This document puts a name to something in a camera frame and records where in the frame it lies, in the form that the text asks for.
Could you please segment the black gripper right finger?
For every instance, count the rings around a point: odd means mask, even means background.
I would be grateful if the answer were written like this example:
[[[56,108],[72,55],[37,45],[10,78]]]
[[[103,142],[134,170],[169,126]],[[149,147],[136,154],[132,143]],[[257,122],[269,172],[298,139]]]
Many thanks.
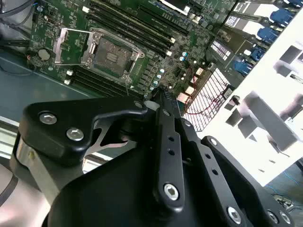
[[[199,138],[172,106],[181,138],[185,209],[177,227],[293,227],[295,220],[214,137]]]

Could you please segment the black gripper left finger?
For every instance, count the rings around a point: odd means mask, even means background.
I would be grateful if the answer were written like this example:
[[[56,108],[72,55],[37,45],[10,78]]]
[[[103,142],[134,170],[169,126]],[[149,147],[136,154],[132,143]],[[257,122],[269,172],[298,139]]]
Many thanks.
[[[18,130],[18,160],[53,203],[73,180],[132,149],[150,149],[154,198],[166,211],[180,212],[181,143],[166,92],[158,88],[146,102],[124,96],[31,104]]]

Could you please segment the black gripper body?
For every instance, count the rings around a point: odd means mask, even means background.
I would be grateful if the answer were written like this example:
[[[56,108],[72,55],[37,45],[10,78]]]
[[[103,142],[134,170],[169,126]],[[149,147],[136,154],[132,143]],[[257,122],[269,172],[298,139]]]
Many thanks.
[[[166,211],[153,195],[155,155],[132,149],[66,185],[51,205],[49,227],[223,227],[210,190],[183,162],[185,205]]]

